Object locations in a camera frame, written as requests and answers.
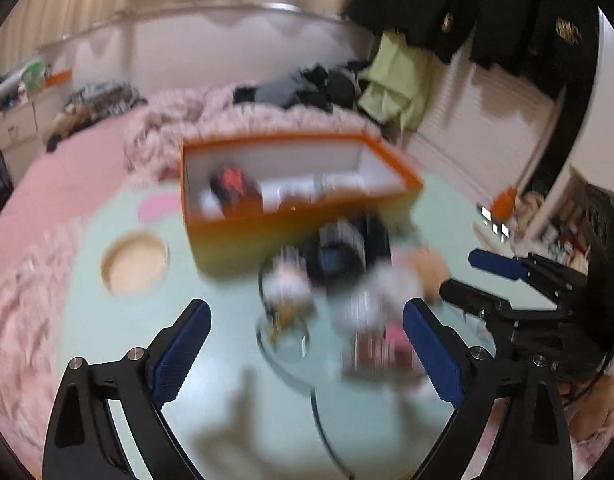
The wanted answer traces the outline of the white fluffy pompom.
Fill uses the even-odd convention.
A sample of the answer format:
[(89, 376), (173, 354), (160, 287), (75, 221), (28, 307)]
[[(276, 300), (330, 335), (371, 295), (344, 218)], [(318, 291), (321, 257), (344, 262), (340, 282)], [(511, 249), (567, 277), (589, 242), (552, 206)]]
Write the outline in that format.
[(342, 334), (381, 332), (403, 319), (403, 306), (423, 298), (423, 280), (407, 266), (381, 263), (343, 292), (332, 307), (332, 321)]

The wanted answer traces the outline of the light green hanging garment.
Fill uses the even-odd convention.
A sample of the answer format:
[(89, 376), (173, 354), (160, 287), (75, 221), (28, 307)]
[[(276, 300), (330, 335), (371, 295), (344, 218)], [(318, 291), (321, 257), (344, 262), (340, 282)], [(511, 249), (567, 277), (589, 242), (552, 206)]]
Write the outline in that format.
[(373, 62), (359, 74), (368, 85), (358, 107), (380, 125), (417, 130), (431, 100), (435, 58), (429, 50), (410, 47), (395, 30), (384, 32)]

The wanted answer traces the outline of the tan plush toy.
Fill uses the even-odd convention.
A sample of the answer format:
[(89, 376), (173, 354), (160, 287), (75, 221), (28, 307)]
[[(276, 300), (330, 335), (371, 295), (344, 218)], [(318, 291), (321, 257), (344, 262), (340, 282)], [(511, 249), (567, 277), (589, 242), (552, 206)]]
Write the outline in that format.
[(451, 278), (443, 256), (434, 249), (418, 247), (406, 255), (407, 266), (418, 277), (423, 289), (423, 298), (435, 302), (441, 294), (441, 285)]

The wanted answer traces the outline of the dark clothes pile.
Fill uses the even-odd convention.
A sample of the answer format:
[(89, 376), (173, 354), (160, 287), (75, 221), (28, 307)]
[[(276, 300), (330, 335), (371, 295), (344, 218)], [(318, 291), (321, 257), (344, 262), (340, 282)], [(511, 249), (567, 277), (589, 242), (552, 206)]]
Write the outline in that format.
[(233, 102), (269, 104), (283, 110), (311, 106), (326, 113), (335, 106), (352, 110), (368, 87), (359, 74), (369, 66), (368, 60), (351, 60), (330, 68), (315, 64), (261, 84), (239, 86), (233, 90)]

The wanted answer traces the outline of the smartphone with video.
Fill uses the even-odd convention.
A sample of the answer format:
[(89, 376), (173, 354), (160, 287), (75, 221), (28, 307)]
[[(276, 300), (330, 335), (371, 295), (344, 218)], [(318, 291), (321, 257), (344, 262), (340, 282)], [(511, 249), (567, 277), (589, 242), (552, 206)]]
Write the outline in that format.
[(484, 220), (485, 225), (489, 226), (491, 231), (496, 234), (497, 237), (500, 237), (501, 240), (503, 240), (504, 242), (507, 242), (510, 239), (510, 228), (504, 222), (494, 218), (492, 212), (489, 209), (487, 209), (485, 206), (482, 206), (482, 204), (477, 204), (476, 210), (478, 211), (478, 214), (480, 214), (480, 216), (482, 217), (482, 220)]

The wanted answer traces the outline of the red charm packet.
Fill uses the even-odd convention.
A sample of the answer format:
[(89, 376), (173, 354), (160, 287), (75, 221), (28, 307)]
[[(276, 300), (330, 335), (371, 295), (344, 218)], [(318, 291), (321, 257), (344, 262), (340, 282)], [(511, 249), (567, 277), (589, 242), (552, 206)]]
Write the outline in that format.
[(263, 194), (258, 183), (239, 166), (220, 167), (211, 174), (209, 186), (226, 217), (263, 211)]

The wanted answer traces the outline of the orange water bottle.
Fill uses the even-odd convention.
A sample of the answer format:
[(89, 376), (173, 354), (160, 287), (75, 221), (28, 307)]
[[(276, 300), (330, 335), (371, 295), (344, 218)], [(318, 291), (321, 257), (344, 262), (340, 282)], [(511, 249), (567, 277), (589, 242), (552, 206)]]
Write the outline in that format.
[(498, 195), (491, 204), (491, 215), (497, 222), (507, 222), (512, 217), (516, 207), (517, 190), (510, 186)]

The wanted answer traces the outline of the white bedside drawer cabinet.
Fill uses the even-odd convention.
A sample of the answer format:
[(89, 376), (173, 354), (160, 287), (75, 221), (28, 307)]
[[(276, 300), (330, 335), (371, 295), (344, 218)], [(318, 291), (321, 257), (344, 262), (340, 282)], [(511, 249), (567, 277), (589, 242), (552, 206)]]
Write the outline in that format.
[[(43, 68), (42, 85), (28, 90), (24, 70)], [(14, 70), (0, 84), (0, 150), (9, 178), (17, 186), (36, 158), (54, 117), (63, 110), (73, 88), (72, 68), (53, 72), (36, 58)]]

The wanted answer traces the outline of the pink floral duvet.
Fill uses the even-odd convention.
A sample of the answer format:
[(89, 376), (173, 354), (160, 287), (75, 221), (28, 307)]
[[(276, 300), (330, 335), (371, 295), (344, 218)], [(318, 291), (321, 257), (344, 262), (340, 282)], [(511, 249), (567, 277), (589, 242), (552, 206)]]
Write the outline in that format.
[(229, 86), (173, 89), (39, 156), (0, 214), (0, 432), (34, 477), (59, 378), (74, 258), (91, 214), (119, 190), (176, 177), (185, 140), (379, 127), (351, 110), (232, 104)]

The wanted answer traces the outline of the round metal mirror tin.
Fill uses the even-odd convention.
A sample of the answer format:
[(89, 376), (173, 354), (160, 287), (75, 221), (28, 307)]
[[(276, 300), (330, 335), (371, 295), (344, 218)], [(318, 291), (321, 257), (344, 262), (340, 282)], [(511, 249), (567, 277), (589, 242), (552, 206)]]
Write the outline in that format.
[(309, 329), (300, 318), (276, 332), (272, 322), (262, 316), (256, 324), (256, 337), (265, 355), (280, 362), (296, 363), (307, 356), (310, 348)]

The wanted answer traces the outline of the patterned clothes heap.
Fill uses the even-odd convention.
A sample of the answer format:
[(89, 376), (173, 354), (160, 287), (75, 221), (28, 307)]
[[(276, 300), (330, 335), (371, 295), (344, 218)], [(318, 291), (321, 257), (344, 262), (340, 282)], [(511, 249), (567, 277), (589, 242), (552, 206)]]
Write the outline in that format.
[(120, 117), (147, 104), (148, 100), (127, 81), (85, 84), (70, 94), (54, 116), (44, 136), (46, 152), (53, 153), (62, 141), (101, 120)]

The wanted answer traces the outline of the orange gradient cardboard box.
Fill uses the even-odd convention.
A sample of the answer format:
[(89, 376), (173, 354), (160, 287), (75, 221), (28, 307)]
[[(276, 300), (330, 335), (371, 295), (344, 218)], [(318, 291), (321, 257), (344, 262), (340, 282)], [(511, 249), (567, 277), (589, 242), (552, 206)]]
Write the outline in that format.
[[(209, 178), (239, 166), (263, 194), (263, 211), (226, 217)], [(403, 153), (360, 131), (281, 131), (187, 141), (181, 210), (193, 260), (220, 276), (251, 270), (324, 224), (374, 212), (389, 229), (409, 220), (423, 180)]]

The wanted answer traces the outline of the black lace fabric pouch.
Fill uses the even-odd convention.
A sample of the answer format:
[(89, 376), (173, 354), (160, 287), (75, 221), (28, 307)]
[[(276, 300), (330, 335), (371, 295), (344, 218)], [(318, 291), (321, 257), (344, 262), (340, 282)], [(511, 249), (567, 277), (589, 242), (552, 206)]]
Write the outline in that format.
[(377, 263), (392, 258), (386, 226), (377, 214), (324, 224), (299, 251), (309, 280), (324, 288), (357, 280)]

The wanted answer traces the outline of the pig figure keychain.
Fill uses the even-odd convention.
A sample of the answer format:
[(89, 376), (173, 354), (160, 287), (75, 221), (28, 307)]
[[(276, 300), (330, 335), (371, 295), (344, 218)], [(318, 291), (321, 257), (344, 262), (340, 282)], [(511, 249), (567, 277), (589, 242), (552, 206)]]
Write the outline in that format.
[(295, 248), (286, 247), (272, 258), (263, 278), (263, 299), (275, 324), (286, 326), (313, 306), (313, 289), (306, 261)]

